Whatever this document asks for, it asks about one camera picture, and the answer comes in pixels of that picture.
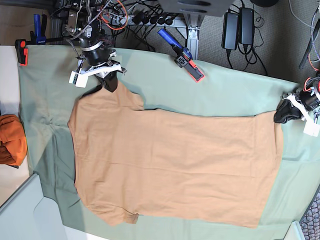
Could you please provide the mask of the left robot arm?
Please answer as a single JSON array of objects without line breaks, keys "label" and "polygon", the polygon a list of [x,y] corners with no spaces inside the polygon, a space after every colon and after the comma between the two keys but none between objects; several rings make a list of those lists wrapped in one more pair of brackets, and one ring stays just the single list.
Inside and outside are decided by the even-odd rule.
[{"label": "left robot arm", "polygon": [[308,77],[302,88],[281,97],[273,116],[273,120],[277,124],[285,124],[291,120],[302,120],[308,124],[318,125],[320,119],[320,69],[315,67],[314,63],[320,61],[320,52],[316,47],[316,39],[320,33],[320,20],[316,19],[319,13],[320,8],[317,7],[312,15],[311,23],[307,25],[310,28],[310,39],[298,66],[299,69],[302,69],[306,63],[309,63],[315,71],[315,76]]}]

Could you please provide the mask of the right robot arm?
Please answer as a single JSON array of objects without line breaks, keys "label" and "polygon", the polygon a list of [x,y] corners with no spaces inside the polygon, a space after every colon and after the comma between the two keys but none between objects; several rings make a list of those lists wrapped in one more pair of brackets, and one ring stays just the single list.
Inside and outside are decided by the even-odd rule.
[{"label": "right robot arm", "polygon": [[66,41],[76,53],[77,68],[69,83],[78,88],[87,86],[89,77],[95,76],[100,85],[114,92],[118,87],[117,73],[124,73],[120,62],[114,60],[113,37],[105,34],[102,16],[110,0],[72,0],[68,12]]}]

